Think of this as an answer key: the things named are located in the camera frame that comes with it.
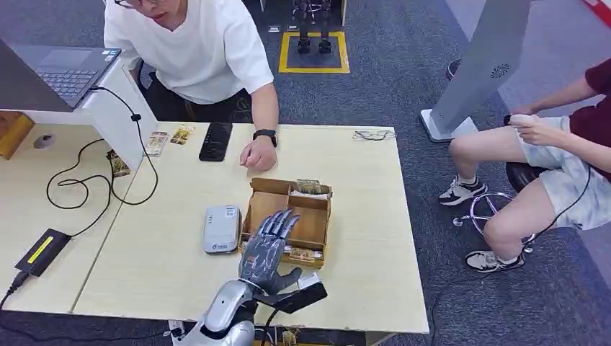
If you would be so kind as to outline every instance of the laptop keyboard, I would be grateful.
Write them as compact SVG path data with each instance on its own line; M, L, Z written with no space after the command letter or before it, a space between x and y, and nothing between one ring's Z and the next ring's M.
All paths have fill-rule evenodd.
M37 70L38 76L63 98L77 97L94 78L92 70Z

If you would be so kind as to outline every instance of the eyeglasses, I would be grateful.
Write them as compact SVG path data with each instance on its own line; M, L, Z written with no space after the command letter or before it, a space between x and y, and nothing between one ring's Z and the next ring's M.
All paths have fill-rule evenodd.
M371 131L355 131L352 139L365 139L366 141L383 141L389 138L395 138L397 135L390 130L380 130L378 132Z
M142 7L142 1L146 1L149 4L158 5L159 3L163 2L164 0L131 0L131 1L134 2L135 4L134 5L130 4L128 0L115 0L115 4L125 9L135 9L137 7Z

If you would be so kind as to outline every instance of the knee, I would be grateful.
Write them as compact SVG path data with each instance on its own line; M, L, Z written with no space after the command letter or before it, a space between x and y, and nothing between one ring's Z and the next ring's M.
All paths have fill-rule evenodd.
M493 217L486 222L486 226L483 228L483 236L488 244L515 241L517 238L512 236L510 227L509 222L506 222L503 218Z
M450 155L452 155L452 157L469 159L470 153L471 144L468 138L458 137L450 143Z

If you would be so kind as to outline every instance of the white shorts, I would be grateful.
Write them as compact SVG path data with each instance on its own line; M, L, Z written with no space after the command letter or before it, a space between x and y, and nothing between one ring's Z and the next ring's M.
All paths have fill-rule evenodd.
M542 118L541 121L570 131L568 117ZM589 169L586 162L568 151L553 146L527 144L519 136L518 139L530 166L551 169L541 173L539 178L556 215L577 200L584 191L588 171L591 171L592 178L586 193L558 218L558 227L594 229L611 222L611 182L594 169Z

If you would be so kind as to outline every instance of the power adapter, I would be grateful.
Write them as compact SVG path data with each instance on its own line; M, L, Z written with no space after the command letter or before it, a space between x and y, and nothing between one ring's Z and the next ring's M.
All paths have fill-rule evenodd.
M28 250L15 268L33 276L41 276L70 241L71 236L48 229Z

